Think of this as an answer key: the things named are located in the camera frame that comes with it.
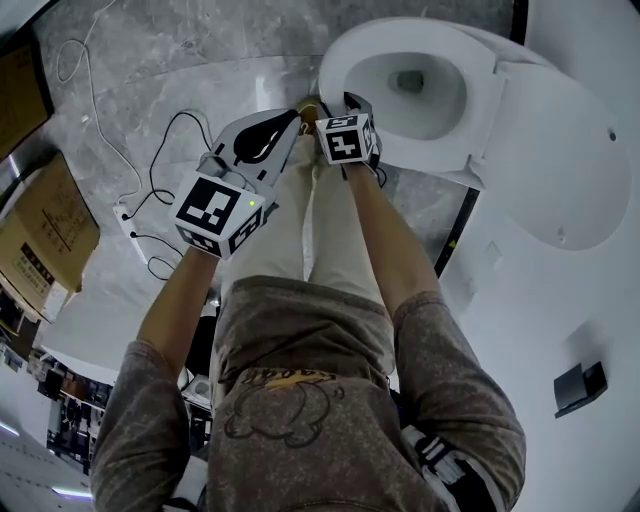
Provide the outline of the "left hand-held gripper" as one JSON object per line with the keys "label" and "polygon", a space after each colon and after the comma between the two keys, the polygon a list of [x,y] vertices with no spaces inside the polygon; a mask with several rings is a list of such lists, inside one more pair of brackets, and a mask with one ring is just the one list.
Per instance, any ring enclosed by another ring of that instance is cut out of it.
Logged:
{"label": "left hand-held gripper", "polygon": [[170,219],[190,246],[228,260],[278,208],[275,183],[297,140],[294,109],[270,109],[222,130],[180,184]]}

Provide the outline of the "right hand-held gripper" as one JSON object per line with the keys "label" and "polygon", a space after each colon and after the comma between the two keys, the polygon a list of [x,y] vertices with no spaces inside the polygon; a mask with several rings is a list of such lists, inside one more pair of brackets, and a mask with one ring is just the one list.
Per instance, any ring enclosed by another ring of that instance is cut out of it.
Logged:
{"label": "right hand-held gripper", "polygon": [[372,120],[373,107],[348,91],[344,105],[347,115],[333,117],[323,101],[317,104],[316,131],[324,157],[331,165],[362,163],[375,171],[382,146]]}

